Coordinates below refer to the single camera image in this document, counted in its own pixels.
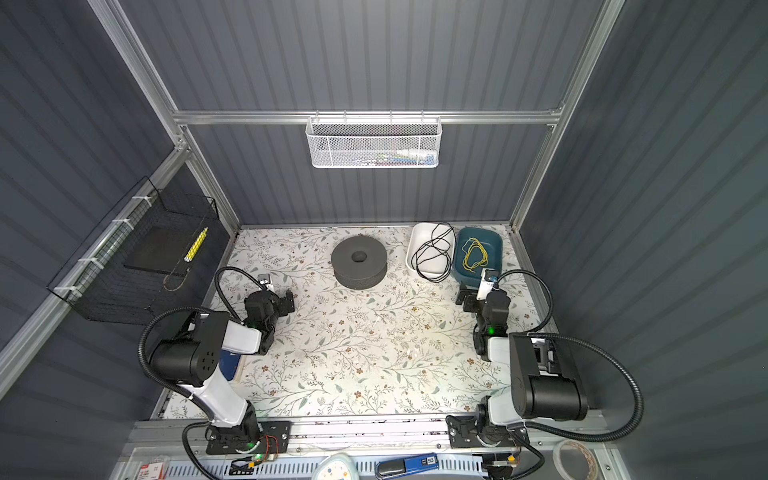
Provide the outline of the grey perforated cable spool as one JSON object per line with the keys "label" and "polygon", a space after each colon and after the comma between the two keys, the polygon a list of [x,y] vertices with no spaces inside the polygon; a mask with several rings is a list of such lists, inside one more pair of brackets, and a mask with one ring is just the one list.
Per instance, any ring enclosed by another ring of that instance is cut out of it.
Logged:
{"label": "grey perforated cable spool", "polygon": [[352,236],[340,242],[331,254],[336,280],[353,290],[366,290],[378,285],[388,270],[387,251],[377,239]]}

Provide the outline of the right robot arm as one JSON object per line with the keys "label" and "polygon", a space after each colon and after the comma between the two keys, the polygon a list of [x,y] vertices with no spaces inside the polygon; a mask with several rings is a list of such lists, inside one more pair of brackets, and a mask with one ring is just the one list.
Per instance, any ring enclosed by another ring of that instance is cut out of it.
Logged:
{"label": "right robot arm", "polygon": [[[511,299],[501,288],[503,280],[521,275],[535,280],[547,302],[544,319],[522,332],[508,332]],[[501,272],[484,268],[476,286],[460,286],[456,303],[476,315],[472,332],[477,355],[489,363],[509,368],[509,386],[484,397],[473,418],[447,417],[454,443],[467,447],[474,443],[497,446],[504,442],[520,445],[527,429],[560,438],[590,443],[611,442],[634,432],[645,413],[645,400],[639,383],[630,371],[603,348],[586,340],[561,333],[547,333],[553,313],[549,286],[536,273],[524,269]],[[620,427],[606,433],[568,431],[552,421],[582,421],[590,410],[586,388],[572,348],[583,348],[605,360],[624,378],[632,395],[632,412]]]}

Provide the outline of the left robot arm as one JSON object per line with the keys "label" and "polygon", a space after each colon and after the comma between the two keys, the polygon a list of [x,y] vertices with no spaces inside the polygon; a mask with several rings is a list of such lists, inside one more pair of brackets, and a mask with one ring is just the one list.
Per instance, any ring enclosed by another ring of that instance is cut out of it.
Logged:
{"label": "left robot arm", "polygon": [[[227,272],[256,285],[244,300],[244,318],[221,287]],[[204,430],[208,455],[252,455],[265,462],[287,451],[291,423],[262,424],[253,404],[235,392],[220,362],[224,353],[266,354],[277,320],[295,311],[295,297],[290,290],[276,293],[269,275],[253,276],[234,266],[219,268],[213,283],[224,309],[177,307],[157,315],[140,336],[138,361],[147,377],[204,413],[206,419],[195,426]]]}

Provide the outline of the teal plastic bin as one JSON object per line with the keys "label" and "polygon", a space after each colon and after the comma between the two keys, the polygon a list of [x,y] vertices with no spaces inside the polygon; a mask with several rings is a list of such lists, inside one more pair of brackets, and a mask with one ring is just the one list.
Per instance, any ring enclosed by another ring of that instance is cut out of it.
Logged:
{"label": "teal plastic bin", "polygon": [[488,229],[464,227],[456,237],[452,276],[460,284],[478,287],[484,268],[501,271],[503,242],[501,236]]}

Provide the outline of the white plastic bin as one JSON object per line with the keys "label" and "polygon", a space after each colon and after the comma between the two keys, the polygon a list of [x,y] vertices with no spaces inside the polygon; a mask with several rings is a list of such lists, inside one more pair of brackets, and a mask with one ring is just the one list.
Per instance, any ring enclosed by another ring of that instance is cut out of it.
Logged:
{"label": "white plastic bin", "polygon": [[450,223],[418,223],[411,231],[405,265],[417,277],[441,283],[450,276],[455,244],[456,233]]}

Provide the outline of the blue book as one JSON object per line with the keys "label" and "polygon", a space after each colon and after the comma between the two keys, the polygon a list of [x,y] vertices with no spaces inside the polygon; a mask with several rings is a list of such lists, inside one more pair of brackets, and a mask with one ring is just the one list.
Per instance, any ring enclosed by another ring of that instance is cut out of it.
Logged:
{"label": "blue book", "polygon": [[233,381],[240,366],[241,355],[226,350],[221,351],[219,370],[227,381]]}

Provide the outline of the floral table mat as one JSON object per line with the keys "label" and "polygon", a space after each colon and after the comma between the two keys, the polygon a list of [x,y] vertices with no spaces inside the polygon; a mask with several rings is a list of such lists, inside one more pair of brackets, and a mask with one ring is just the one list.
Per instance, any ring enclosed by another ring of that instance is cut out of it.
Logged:
{"label": "floral table mat", "polygon": [[353,227],[248,229],[234,243],[221,294],[237,309],[270,275],[294,293],[263,356],[244,356],[233,389],[264,417],[455,413],[506,388],[509,369],[475,352],[475,319],[455,302],[453,279],[428,282],[411,272],[408,226],[367,227],[387,250],[386,277],[369,290],[335,278],[334,248]]}

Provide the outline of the yellow marker pen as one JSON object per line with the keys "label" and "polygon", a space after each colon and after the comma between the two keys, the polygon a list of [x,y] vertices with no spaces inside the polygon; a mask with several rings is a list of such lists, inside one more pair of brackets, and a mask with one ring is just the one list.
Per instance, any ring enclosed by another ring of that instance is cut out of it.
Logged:
{"label": "yellow marker pen", "polygon": [[190,245],[189,249],[187,250],[185,256],[183,257],[183,260],[184,260],[185,263],[191,263],[194,260],[197,252],[200,250],[201,246],[203,245],[204,241],[206,240],[208,230],[209,230],[208,227],[204,227],[200,231],[198,236],[195,238],[195,240],[192,242],[192,244]]}

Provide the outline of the black flat pad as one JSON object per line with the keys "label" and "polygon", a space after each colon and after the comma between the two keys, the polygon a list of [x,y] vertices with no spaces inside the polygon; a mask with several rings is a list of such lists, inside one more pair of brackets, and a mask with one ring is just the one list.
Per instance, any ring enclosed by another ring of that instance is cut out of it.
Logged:
{"label": "black flat pad", "polygon": [[183,276],[183,257],[192,244],[194,230],[152,227],[128,254],[123,266],[143,272]]}

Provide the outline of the white round device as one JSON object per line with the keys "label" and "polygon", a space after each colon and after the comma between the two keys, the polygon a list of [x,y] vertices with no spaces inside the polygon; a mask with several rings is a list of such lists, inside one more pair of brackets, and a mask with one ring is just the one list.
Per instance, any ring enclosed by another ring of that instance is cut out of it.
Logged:
{"label": "white round device", "polygon": [[321,461],[312,473],[312,480],[359,480],[354,460],[347,454],[337,453]]}

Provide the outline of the tape roll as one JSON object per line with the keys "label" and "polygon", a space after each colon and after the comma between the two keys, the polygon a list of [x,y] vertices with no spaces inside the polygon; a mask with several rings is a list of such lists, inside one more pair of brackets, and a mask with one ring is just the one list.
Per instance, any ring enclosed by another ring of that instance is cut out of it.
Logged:
{"label": "tape roll", "polygon": [[595,455],[584,444],[563,440],[552,450],[555,470],[562,479],[597,480],[600,471]]}

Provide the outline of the blue utility tool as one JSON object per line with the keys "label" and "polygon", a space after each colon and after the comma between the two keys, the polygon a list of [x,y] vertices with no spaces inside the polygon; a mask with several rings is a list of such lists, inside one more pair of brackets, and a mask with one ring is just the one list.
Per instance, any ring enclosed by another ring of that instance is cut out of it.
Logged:
{"label": "blue utility tool", "polygon": [[438,456],[430,453],[379,462],[374,468],[374,474],[377,479],[388,480],[431,472],[438,468]]}

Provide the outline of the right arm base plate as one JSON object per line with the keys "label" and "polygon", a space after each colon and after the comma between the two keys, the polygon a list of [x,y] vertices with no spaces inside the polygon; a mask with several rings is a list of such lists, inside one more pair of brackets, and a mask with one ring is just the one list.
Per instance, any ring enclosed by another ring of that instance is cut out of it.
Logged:
{"label": "right arm base plate", "polygon": [[453,449],[514,449],[521,447],[518,439],[529,440],[528,433],[523,428],[508,430],[506,426],[495,425],[480,414],[447,415],[445,421]]}

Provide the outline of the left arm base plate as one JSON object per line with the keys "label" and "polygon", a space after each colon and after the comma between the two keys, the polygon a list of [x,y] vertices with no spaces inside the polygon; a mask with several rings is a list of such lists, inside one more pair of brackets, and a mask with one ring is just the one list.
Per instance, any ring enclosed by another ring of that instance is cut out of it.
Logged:
{"label": "left arm base plate", "polygon": [[291,430],[289,421],[259,422],[231,428],[208,427],[207,455],[269,455],[287,451]]}

